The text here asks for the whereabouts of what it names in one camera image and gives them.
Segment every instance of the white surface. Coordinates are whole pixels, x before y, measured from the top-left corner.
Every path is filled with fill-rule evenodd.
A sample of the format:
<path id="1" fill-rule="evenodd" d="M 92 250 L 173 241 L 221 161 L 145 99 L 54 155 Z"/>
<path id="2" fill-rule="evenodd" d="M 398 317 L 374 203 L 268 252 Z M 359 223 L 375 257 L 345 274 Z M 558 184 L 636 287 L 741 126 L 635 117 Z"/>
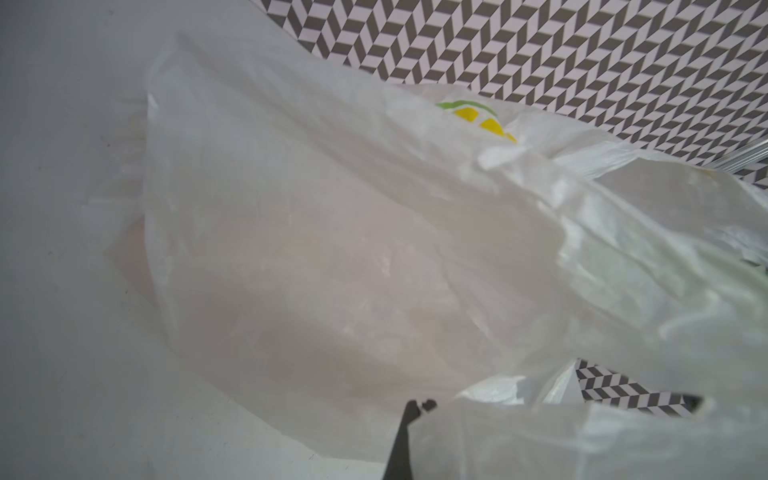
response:
<path id="1" fill-rule="evenodd" d="M 246 0 L 0 7 L 0 478 L 380 478 L 313 457 L 189 372 L 101 255 L 134 212 L 83 207 L 114 163 L 111 102 L 139 95 L 167 34 L 247 35 L 258 15 Z"/>

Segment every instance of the chevron pattern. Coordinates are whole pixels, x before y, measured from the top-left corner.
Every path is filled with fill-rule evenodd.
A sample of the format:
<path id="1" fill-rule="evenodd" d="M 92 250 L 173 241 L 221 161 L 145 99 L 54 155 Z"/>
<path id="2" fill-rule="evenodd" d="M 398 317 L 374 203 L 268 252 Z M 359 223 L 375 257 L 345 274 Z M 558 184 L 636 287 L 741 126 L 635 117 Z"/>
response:
<path id="1" fill-rule="evenodd" d="M 580 360 L 576 365 L 576 376 L 585 402 L 676 417 L 692 416 L 701 404 L 699 397 L 649 390 L 633 379 L 587 360 Z"/>
<path id="2" fill-rule="evenodd" d="M 707 164 L 768 130 L 768 0 L 253 0 L 313 54 Z"/>
<path id="3" fill-rule="evenodd" d="M 737 177 L 763 190 L 768 190 L 768 158 L 747 165 L 735 173 Z"/>

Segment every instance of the black object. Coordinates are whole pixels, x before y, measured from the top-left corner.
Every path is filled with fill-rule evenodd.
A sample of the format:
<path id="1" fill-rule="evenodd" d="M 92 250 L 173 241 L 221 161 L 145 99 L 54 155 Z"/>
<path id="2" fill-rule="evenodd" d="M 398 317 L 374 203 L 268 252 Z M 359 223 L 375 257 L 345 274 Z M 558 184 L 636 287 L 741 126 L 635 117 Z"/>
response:
<path id="1" fill-rule="evenodd" d="M 437 402 L 432 399 L 422 403 L 422 409 L 425 412 L 429 412 L 436 406 Z M 395 445 L 392 446 L 392 453 L 389 454 L 389 460 L 386 463 L 383 480 L 413 480 L 408 444 L 408 425 L 420 416 L 422 416 L 422 410 L 417 401 L 410 400 L 406 403 L 406 409 L 402 412 L 400 419 L 400 427 L 397 429 Z"/>

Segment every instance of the gray and white pattern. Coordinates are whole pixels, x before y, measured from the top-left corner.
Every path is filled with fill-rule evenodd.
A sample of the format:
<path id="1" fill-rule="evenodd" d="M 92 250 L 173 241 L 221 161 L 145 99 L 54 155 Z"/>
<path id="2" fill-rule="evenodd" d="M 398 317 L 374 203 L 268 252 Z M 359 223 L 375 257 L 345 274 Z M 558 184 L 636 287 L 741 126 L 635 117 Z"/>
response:
<path id="1" fill-rule="evenodd" d="M 307 50 L 706 164 L 768 129 L 768 0 L 253 0 Z"/>
<path id="2" fill-rule="evenodd" d="M 734 175 L 749 184 L 756 185 L 758 188 L 768 190 L 768 158 L 747 165 Z"/>
<path id="3" fill-rule="evenodd" d="M 587 402 L 680 417 L 692 416 L 700 403 L 696 396 L 647 389 L 625 375 L 587 360 L 580 360 L 576 365 L 576 376 Z"/>

